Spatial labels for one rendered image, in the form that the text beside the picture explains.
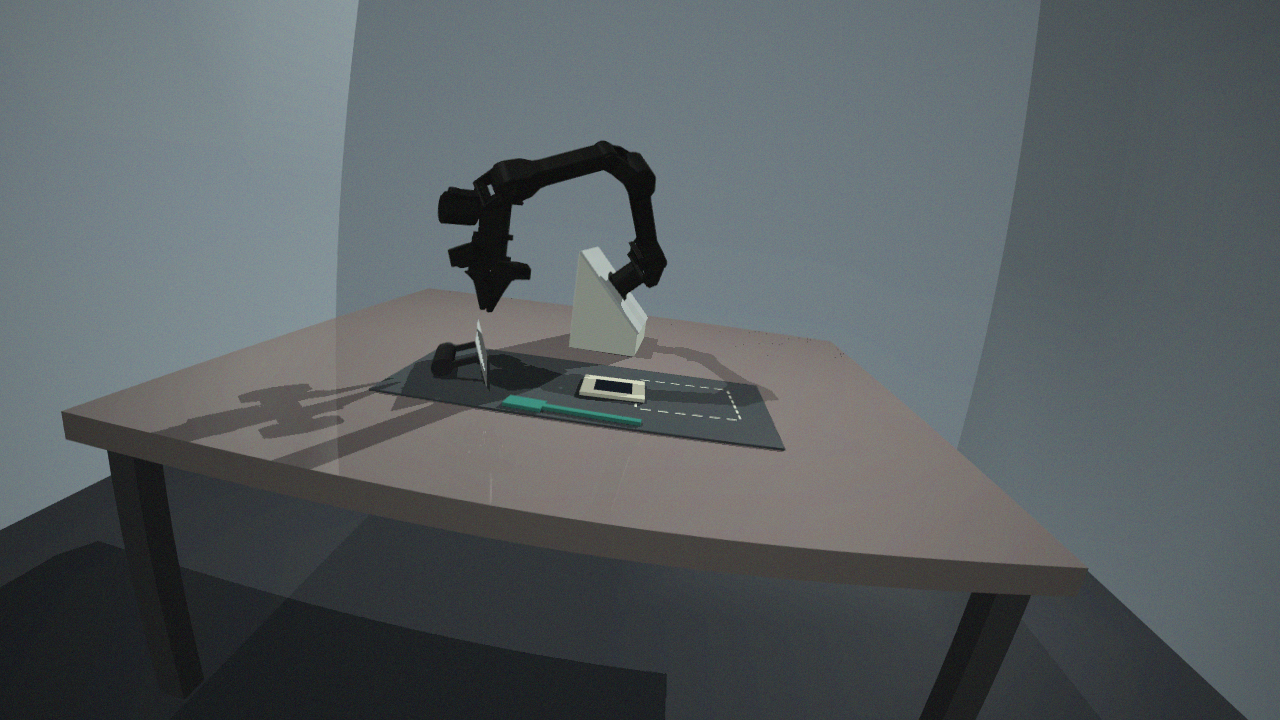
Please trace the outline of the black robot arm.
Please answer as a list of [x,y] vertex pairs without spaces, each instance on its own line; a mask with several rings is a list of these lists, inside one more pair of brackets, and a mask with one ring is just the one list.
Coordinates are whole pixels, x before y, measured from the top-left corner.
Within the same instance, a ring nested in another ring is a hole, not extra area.
[[[524,205],[538,190],[581,176],[605,170],[614,176],[628,193],[636,240],[630,241],[631,263],[612,274],[608,281],[626,300],[639,284],[649,288],[658,284],[667,266],[666,255],[657,240],[652,208],[652,195],[657,188],[657,176],[640,152],[628,152],[618,145],[599,141],[593,146],[561,152],[531,161],[522,158],[498,161],[485,174],[474,181],[474,190],[451,187],[440,195],[438,219],[442,224],[479,225],[509,229],[511,208]],[[488,184],[494,193],[490,195]],[[451,266],[466,268],[474,263],[492,264],[489,240],[462,243],[448,250]],[[644,274],[645,273],[645,274]]]

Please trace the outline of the cream square tile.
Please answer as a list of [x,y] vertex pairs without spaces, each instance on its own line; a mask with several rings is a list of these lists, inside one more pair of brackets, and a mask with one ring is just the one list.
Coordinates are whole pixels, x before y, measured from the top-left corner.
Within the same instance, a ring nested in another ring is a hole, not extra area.
[[645,382],[585,374],[579,395],[645,402]]

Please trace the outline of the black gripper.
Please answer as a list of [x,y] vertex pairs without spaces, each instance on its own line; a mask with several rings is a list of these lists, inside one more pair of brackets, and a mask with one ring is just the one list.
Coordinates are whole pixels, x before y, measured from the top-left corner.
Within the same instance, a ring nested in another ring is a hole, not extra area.
[[511,261],[511,258],[506,256],[507,242],[513,241],[509,229],[479,225],[474,236],[481,243],[483,240],[489,240],[492,264],[484,263],[484,258],[483,261],[471,264],[465,273],[474,279],[479,307],[481,310],[486,307],[486,313],[493,313],[511,281],[531,279],[531,268],[529,264]]

